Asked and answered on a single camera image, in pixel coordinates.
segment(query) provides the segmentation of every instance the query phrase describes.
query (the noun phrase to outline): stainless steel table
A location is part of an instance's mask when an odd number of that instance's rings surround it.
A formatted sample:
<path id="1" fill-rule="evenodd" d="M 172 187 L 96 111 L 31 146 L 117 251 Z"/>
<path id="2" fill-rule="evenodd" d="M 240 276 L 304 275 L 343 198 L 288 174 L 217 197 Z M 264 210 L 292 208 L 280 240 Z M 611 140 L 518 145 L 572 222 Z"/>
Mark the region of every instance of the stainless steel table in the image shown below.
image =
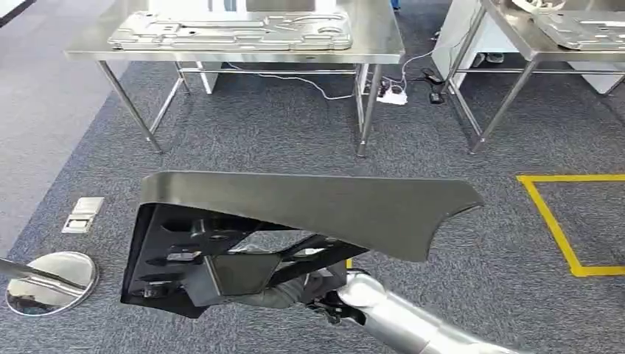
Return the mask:
<path id="1" fill-rule="evenodd" d="M 470 153 L 476 153 L 484 142 L 489 138 L 493 130 L 503 119 L 506 110 L 521 91 L 532 74 L 586 74 L 586 75 L 614 75 L 625 74 L 624 71 L 615 70 L 541 70 L 537 69 L 542 61 L 567 61 L 567 62 L 625 62 L 625 51 L 589 51 L 572 50 L 558 46 L 553 42 L 534 22 L 529 13 L 518 8 L 512 0 L 479 0 L 480 8 L 469 28 L 466 38 L 462 42 L 460 52 L 451 66 L 449 75 L 443 90 L 454 94 L 460 103 L 462 113 L 471 123 L 477 139 L 473 143 Z M 563 10 L 609 10 L 625 11 L 625 1 L 621 0 L 568 0 Z M 506 34 L 510 42 L 518 52 L 528 61 L 524 69 L 460 69 L 461 62 L 467 54 L 472 43 L 476 40 L 476 34 L 488 14 L 493 21 Z M 516 83 L 503 99 L 497 113 L 490 120 L 486 129 L 482 130 L 476 121 L 460 89 L 454 84 L 453 78 L 458 73 L 518 73 Z"/>
<path id="2" fill-rule="evenodd" d="M 207 11 L 217 8 L 233 11 L 342 11 L 349 15 L 352 25 L 352 47 L 345 50 L 326 51 L 189 51 L 189 50 L 117 50 L 107 42 L 111 34 L 126 18 L 139 10 L 153 10 L 157 0 L 117 0 L 103 13 L 95 24 L 80 33 L 66 49 L 70 59 L 97 60 L 115 92 L 128 107 L 132 118 L 141 129 L 145 139 L 153 148 L 162 153 L 160 144 L 154 137 L 158 124 L 167 112 L 177 90 L 183 87 L 187 91 L 184 75 L 195 73 L 202 75 L 206 86 L 208 74 L 340 74 L 355 77 L 354 96 L 356 98 L 360 143 L 358 156 L 365 155 L 365 149 L 371 133 L 371 121 L 376 102 L 375 95 L 369 95 L 366 110 L 363 107 L 363 89 L 373 65 L 373 78 L 370 92 L 377 92 L 382 76 L 383 64 L 398 64 L 405 54 L 399 28 L 393 10 L 388 1 L 380 0 L 205 0 Z M 150 128 L 132 104 L 119 81 L 109 68 L 107 60 L 144 60 L 171 61 L 176 65 L 178 77 L 170 95 L 163 104 Z M 196 63 L 195 67 L 185 67 L 184 62 Z M 214 65 L 207 69 L 203 62 Z M 223 62 L 238 63 L 347 63 L 353 69 L 347 70 L 306 70 L 306 71 L 271 71 L 221 69 Z"/>

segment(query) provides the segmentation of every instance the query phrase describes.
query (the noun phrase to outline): electrical cable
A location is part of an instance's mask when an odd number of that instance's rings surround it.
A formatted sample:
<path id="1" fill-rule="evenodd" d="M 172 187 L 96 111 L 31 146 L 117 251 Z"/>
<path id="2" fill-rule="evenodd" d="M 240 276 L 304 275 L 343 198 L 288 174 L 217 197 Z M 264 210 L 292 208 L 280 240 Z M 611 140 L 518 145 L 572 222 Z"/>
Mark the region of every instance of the electrical cable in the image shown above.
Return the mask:
<path id="1" fill-rule="evenodd" d="M 242 70 L 240 67 L 235 66 L 235 65 L 234 65 L 234 64 L 232 64 L 232 63 L 229 63 L 229 62 L 226 62 L 226 63 L 227 63 L 229 66 L 231 66 L 233 69 L 236 69 L 236 70 Z M 315 86 L 315 88 L 316 88 L 316 89 L 318 89 L 319 91 L 321 91 L 321 94 L 324 96 L 324 98 L 325 98 L 326 100 L 329 100 L 329 101 L 344 100 L 344 99 L 346 99 L 346 98 L 350 98 L 350 97 L 353 97 L 353 96 L 354 96 L 354 94 L 350 94 L 350 95 L 348 95 L 348 96 L 329 97 L 329 96 L 326 94 L 326 92 L 325 92 L 325 91 L 324 91 L 324 90 L 323 90 L 323 89 L 322 89 L 319 85 L 317 85 L 317 84 L 316 84 L 316 83 L 314 83 L 313 81 L 306 80 L 306 79 L 301 78 L 301 77 L 296 77 L 296 76 L 278 76 L 278 75 L 270 75 L 270 74 L 256 74 L 256 75 L 257 75 L 257 76 L 260 76 L 260 77 L 274 77 L 274 78 L 276 78 L 276 79 L 280 79 L 280 80 L 299 80 L 299 81 L 304 81 L 305 83 L 309 83 L 310 85 Z"/>
<path id="2" fill-rule="evenodd" d="M 473 14 L 471 15 L 471 19 L 469 20 L 469 27 L 471 26 L 471 24 L 473 23 L 473 20 L 475 19 L 475 12 L 476 12 L 476 8 L 473 9 Z M 462 41 L 464 41 L 464 39 L 467 37 L 467 35 L 469 34 L 469 31 L 467 31 L 466 33 L 464 33 L 464 35 L 462 36 L 462 38 L 460 38 L 460 40 L 458 41 L 458 43 L 456 43 L 456 45 L 454 46 L 447 46 L 447 44 L 441 45 L 441 46 L 437 46 L 436 48 L 430 50 L 429 52 L 425 53 L 425 54 L 421 54 L 421 55 L 417 55 L 415 57 L 412 57 L 410 59 L 408 59 L 407 61 L 405 61 L 402 65 L 402 78 L 400 80 L 396 80 L 392 77 L 386 77 L 386 76 L 382 76 L 382 78 L 384 80 L 387 80 L 389 82 L 389 88 L 399 88 L 402 90 L 402 92 L 406 91 L 406 88 L 408 87 L 408 80 L 406 80 L 406 66 L 408 66 L 408 64 L 413 61 L 413 60 L 417 60 L 417 59 L 421 59 L 421 58 L 425 58 L 429 55 L 432 55 L 436 50 L 439 50 L 441 48 L 448 48 L 451 52 L 451 49 L 456 48 L 458 45 L 460 45 L 462 43 Z M 232 67 L 233 69 L 236 70 L 242 70 L 240 67 L 235 66 L 234 64 L 230 63 L 230 62 L 226 62 L 230 67 Z M 344 100 L 346 98 L 350 98 L 353 97 L 353 94 L 350 95 L 346 95 L 346 96 L 338 96 L 338 97 L 329 97 L 326 92 L 319 86 L 317 85 L 317 83 L 314 83 L 313 81 L 310 80 L 306 80 L 302 77 L 296 77 L 296 76 L 278 76 L 278 75 L 273 75 L 273 74 L 256 74 L 257 76 L 260 77 L 273 77 L 276 79 L 280 79 L 280 80 L 299 80 L 299 81 L 303 81 L 305 83 L 309 83 L 310 85 L 313 85 L 316 89 L 318 89 L 321 94 L 324 96 L 324 98 L 326 100 L 329 101 L 334 101 L 334 100 Z M 411 81 L 422 81 L 420 79 L 423 79 L 423 81 L 427 81 L 430 85 L 432 85 L 431 81 L 427 80 L 424 77 L 420 77 L 419 79 L 413 79 Z"/>
<path id="3" fill-rule="evenodd" d="M 422 55 L 417 55 L 416 57 L 412 57 L 412 58 L 408 59 L 408 60 L 404 63 L 404 65 L 402 65 L 402 79 L 400 80 L 400 82 L 404 84 L 404 86 L 403 86 L 403 87 L 404 87 L 404 90 L 408 87 L 408 82 L 407 82 L 407 80 L 406 80 L 406 66 L 407 66 L 407 65 L 408 65 L 411 61 L 413 61 L 413 60 L 417 60 L 417 59 L 421 59 L 421 58 L 425 58 L 425 57 L 427 57 L 428 55 L 432 55 L 435 51 L 437 51 L 437 50 L 439 50 L 439 49 L 441 49 L 441 48 L 446 48 L 446 49 L 449 49 L 449 50 L 450 50 L 450 55 L 451 55 L 451 51 L 452 51 L 454 48 L 456 48 L 457 46 L 459 46 L 460 44 L 462 44 L 462 42 L 465 40 L 465 38 L 467 38 L 467 36 L 469 35 L 470 28 L 471 28 L 471 26 L 473 25 L 473 21 L 475 20 L 475 14 L 477 13 L 477 9 L 479 8 L 479 6 L 481 6 L 481 5 L 478 5 L 478 6 L 476 6 L 476 7 L 474 7 L 474 8 L 473 8 L 473 14 L 471 15 L 471 18 L 469 19 L 469 29 L 468 29 L 468 30 L 464 33 L 464 35 L 463 35 L 463 36 L 462 36 L 462 37 L 458 40 L 458 42 L 457 42 L 455 45 L 453 45 L 453 46 L 448 46 L 448 44 L 453 43 L 452 41 L 449 41 L 449 42 L 447 42 L 447 43 L 445 43 L 445 44 L 442 44 L 442 45 L 440 45 L 440 46 L 435 47 L 434 49 L 430 50 L 429 52 L 427 52 L 427 53 L 425 53 L 425 54 L 422 54 Z"/>

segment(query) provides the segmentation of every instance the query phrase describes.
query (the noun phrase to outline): white cable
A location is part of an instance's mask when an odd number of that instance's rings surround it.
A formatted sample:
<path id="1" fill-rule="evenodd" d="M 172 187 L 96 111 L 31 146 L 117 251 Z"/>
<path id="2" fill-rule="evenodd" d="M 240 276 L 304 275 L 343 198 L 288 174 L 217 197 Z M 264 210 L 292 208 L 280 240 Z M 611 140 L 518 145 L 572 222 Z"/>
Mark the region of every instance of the white cable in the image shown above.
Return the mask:
<path id="1" fill-rule="evenodd" d="M 241 69 L 240 67 L 238 67 L 238 66 L 235 66 L 235 65 L 233 65 L 233 64 L 231 64 L 231 63 L 228 63 L 228 62 L 226 62 L 226 63 L 227 63 L 229 66 L 231 66 L 231 67 L 235 68 L 236 70 L 242 70 L 242 69 Z M 278 76 L 278 75 L 268 75 L 268 74 L 256 74 L 256 75 L 258 75 L 258 76 L 260 76 L 260 77 L 275 77 L 276 79 L 280 79 L 280 80 L 299 80 L 299 81 L 304 81 L 305 83 L 309 83 L 310 85 L 315 86 L 315 88 L 316 88 L 316 89 L 318 89 L 319 91 L 321 91 L 321 94 L 324 96 L 324 98 L 325 98 L 326 100 L 329 100 L 329 101 L 344 100 L 344 99 L 346 99 L 346 98 L 350 98 L 350 97 L 353 97 L 353 96 L 354 96 L 353 94 L 350 94 L 349 96 L 328 97 L 328 95 L 326 95 L 326 92 L 325 92 L 325 91 L 324 91 L 324 90 L 323 90 L 323 89 L 322 89 L 319 85 L 317 85 L 317 84 L 316 84 L 316 83 L 314 83 L 313 81 L 306 80 L 306 79 L 303 79 L 303 78 L 301 78 L 301 77 L 296 77 L 296 76 Z"/>
<path id="2" fill-rule="evenodd" d="M 421 58 L 425 58 L 425 57 L 427 57 L 428 55 L 432 55 L 435 51 L 437 51 L 437 50 L 439 50 L 439 49 L 441 49 L 441 48 L 449 49 L 449 50 L 450 50 L 450 52 L 451 52 L 451 50 L 452 50 L 452 49 L 456 48 L 456 47 L 457 47 L 460 43 L 462 43 L 462 41 L 464 41 L 464 39 L 465 39 L 465 38 L 469 35 L 470 27 L 473 25 L 473 20 L 475 19 L 475 13 L 476 13 L 476 10 L 477 10 L 477 7 L 474 7 L 474 8 L 473 8 L 473 14 L 471 15 L 471 18 L 469 19 L 469 30 L 467 30 L 467 32 L 466 32 L 466 33 L 464 33 L 464 35 L 460 38 L 460 40 L 459 40 L 459 41 L 458 41 L 458 42 L 457 42 L 454 46 L 448 46 L 449 44 L 451 44 L 451 43 L 452 43 L 452 41 L 448 41 L 448 42 L 447 42 L 447 43 L 445 43 L 445 44 L 442 44 L 442 45 L 440 45 L 440 46 L 436 46 L 434 49 L 430 50 L 429 52 L 427 52 L 427 53 L 425 53 L 425 54 L 422 54 L 422 55 L 417 55 L 416 57 L 412 57 L 412 58 L 408 59 L 408 60 L 404 63 L 404 65 L 402 65 L 402 79 L 401 79 L 400 83 L 403 83 L 403 84 L 404 84 L 404 86 L 403 86 L 403 90 L 404 90 L 404 91 L 405 91 L 405 90 L 406 90 L 406 88 L 408 87 L 408 81 L 406 80 L 406 66 L 408 65 L 408 63 L 410 63 L 412 60 L 421 59 Z M 395 82 L 395 83 L 397 82 L 397 81 L 395 81 L 395 80 L 388 79 L 387 77 L 385 77 L 385 79 L 386 79 L 386 80 L 389 80 L 389 81 L 391 81 L 391 82 Z"/>

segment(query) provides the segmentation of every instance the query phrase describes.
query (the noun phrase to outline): metal frame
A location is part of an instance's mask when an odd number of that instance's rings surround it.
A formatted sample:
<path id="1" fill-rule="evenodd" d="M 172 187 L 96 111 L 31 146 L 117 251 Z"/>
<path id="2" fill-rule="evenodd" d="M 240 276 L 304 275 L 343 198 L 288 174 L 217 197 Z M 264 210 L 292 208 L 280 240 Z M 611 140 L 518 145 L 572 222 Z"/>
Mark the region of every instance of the metal frame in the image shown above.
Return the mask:
<path id="1" fill-rule="evenodd" d="M 497 126 L 503 121 L 504 115 L 506 114 L 508 108 L 517 97 L 519 92 L 523 89 L 523 86 L 527 83 L 528 79 L 532 74 L 591 74 L 591 75 L 625 75 L 624 71 L 604 71 L 604 70 L 555 70 L 555 69 L 540 69 L 536 70 L 538 64 L 543 61 L 540 60 L 540 57 L 534 56 L 530 61 L 527 62 L 525 68 L 523 69 L 460 69 L 460 65 L 464 61 L 464 57 L 467 55 L 469 48 L 473 40 L 475 39 L 476 34 L 478 33 L 478 29 L 482 23 L 484 16 L 486 15 L 486 8 L 481 6 L 478 14 L 475 17 L 475 20 L 471 23 L 471 27 L 469 28 L 469 32 L 467 33 L 466 39 L 462 42 L 462 46 L 458 55 L 455 57 L 453 65 L 450 68 L 450 72 L 445 80 L 445 84 L 441 92 L 448 92 L 451 95 L 455 96 L 460 105 L 460 113 L 464 115 L 471 124 L 473 132 L 477 135 L 476 140 L 471 144 L 469 148 L 469 153 L 475 154 L 477 153 L 484 145 L 486 140 L 491 136 L 492 132 L 496 129 Z M 497 113 L 490 119 L 486 129 L 482 129 L 480 124 L 478 123 L 475 115 L 471 111 L 469 104 L 464 99 L 464 96 L 460 92 L 460 88 L 455 84 L 453 78 L 456 74 L 468 74 L 468 73 L 500 73 L 500 74 L 519 74 L 516 82 L 508 91 L 508 94 L 501 102 Z"/>
<path id="2" fill-rule="evenodd" d="M 354 97 L 356 99 L 356 111 L 357 111 L 357 119 L 358 119 L 358 130 L 359 130 L 359 143 L 357 147 L 357 156 L 365 157 L 366 156 L 366 146 L 369 143 L 369 136 L 371 134 L 371 124 L 373 121 L 373 110 L 375 107 L 375 102 L 377 99 L 376 94 L 370 94 L 367 100 L 367 108 L 366 110 L 363 108 L 363 96 L 364 94 L 364 85 L 366 84 L 367 74 L 369 72 L 369 64 L 354 64 L 355 69 L 345 70 L 345 69 L 335 69 L 335 70 L 239 70 L 239 69 L 205 69 L 202 66 L 201 62 L 197 62 L 197 67 L 188 68 L 183 67 L 182 63 L 179 61 L 174 62 L 176 67 L 176 73 L 178 75 L 178 79 L 176 79 L 174 86 L 170 90 L 170 93 L 167 95 L 161 109 L 159 109 L 158 114 L 154 118 L 152 125 L 148 128 L 145 120 L 142 118 L 139 111 L 136 109 L 135 105 L 130 100 L 129 96 L 126 94 L 126 91 L 122 88 L 122 85 L 117 80 L 115 74 L 111 71 L 111 68 L 108 66 L 105 60 L 99 60 L 98 65 L 104 72 L 104 75 L 107 77 L 108 81 L 113 86 L 113 90 L 117 93 L 119 98 L 122 100 L 126 108 L 129 110 L 130 115 L 133 120 L 139 127 L 139 130 L 142 132 L 143 137 L 152 145 L 153 149 L 157 153 L 163 153 L 163 149 L 161 145 L 158 143 L 154 134 L 158 129 L 158 126 L 161 124 L 161 121 L 167 110 L 172 104 L 172 101 L 178 92 L 179 88 L 184 87 L 184 91 L 187 94 L 190 94 L 191 91 L 189 86 L 187 85 L 185 74 L 199 74 L 202 82 L 204 84 L 205 90 L 207 93 L 212 92 L 212 88 L 209 87 L 208 81 L 206 79 L 206 74 L 286 74 L 286 75 L 353 75 L 355 76 L 354 81 Z M 371 81 L 370 92 L 377 92 L 380 87 L 380 79 L 382 78 L 382 65 L 374 64 L 373 65 L 373 79 Z"/>
<path id="3" fill-rule="evenodd" d="M 233 249 L 255 232 L 298 228 L 189 206 L 150 204 L 137 220 L 122 302 L 189 318 L 198 318 L 208 306 L 260 294 L 368 251 L 320 234 L 278 251 Z M 309 249 L 316 251 L 307 254 Z"/>

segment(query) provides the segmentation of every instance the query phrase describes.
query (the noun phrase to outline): black metal panel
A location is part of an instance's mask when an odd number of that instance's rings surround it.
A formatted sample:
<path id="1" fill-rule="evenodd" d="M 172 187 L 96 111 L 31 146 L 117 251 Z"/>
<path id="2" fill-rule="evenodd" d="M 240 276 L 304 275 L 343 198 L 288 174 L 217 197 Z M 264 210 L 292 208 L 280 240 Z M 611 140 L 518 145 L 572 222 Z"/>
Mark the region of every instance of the black metal panel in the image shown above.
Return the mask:
<path id="1" fill-rule="evenodd" d="M 274 253 L 229 252 L 256 231 L 290 229 L 188 206 L 145 204 L 137 216 L 121 301 L 197 318 L 210 305 L 258 294 L 367 251 L 312 235 Z M 323 250 L 303 254 L 305 249 Z"/>
<path id="2" fill-rule="evenodd" d="M 483 204 L 464 181 L 172 171 L 142 182 L 142 204 L 167 203 L 269 221 L 411 262 L 440 224 Z"/>

